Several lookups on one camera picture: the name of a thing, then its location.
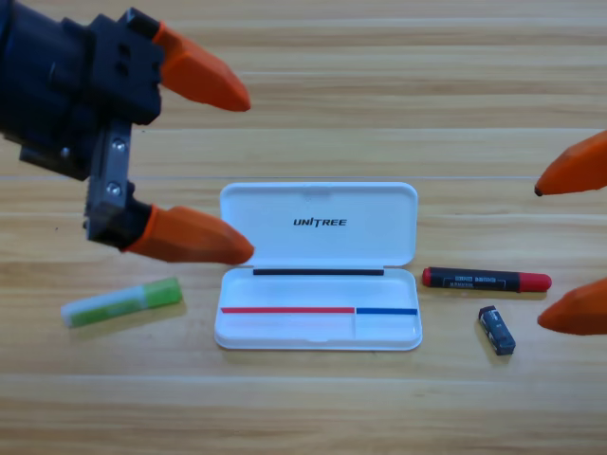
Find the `red line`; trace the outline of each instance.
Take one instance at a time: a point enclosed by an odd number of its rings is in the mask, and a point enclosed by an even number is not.
[[[271,313],[349,313],[354,314],[354,308],[347,306],[335,306],[335,307],[305,307],[305,306],[231,306],[221,309],[222,313],[240,313],[240,314],[271,314]]]

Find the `unitree logo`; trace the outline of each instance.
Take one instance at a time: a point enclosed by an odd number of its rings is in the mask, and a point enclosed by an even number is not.
[[[323,220],[319,218],[310,218],[308,220],[294,220],[294,226],[313,226],[317,228],[318,226],[345,226],[348,220]]]

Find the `open white box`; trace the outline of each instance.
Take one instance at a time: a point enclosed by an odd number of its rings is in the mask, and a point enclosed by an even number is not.
[[[417,193],[405,183],[254,183],[221,193],[255,254],[224,276],[215,340],[228,349],[407,351],[422,340]]]

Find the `screw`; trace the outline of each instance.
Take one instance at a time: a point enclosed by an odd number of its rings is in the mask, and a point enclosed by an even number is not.
[[[120,188],[120,185],[116,182],[108,183],[107,187],[105,187],[105,190],[113,196],[120,196],[122,194],[122,189]]]
[[[126,144],[120,139],[114,140],[114,142],[112,142],[112,147],[120,153],[123,153],[126,150]]]

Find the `wooden surface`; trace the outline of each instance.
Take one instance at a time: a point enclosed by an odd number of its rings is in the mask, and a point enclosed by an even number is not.
[[[536,323],[607,275],[604,191],[537,176],[607,125],[604,0],[30,0],[56,19],[166,19],[232,65],[246,114],[164,94],[134,134],[144,201],[218,212],[234,181],[397,180],[420,196],[407,266],[549,273],[546,296],[419,287],[410,353],[239,353],[213,323],[222,274],[87,243],[85,185],[0,151],[0,454],[604,454],[607,337]],[[185,303],[81,330],[62,304],[177,276]],[[476,323],[497,304],[518,346]]]

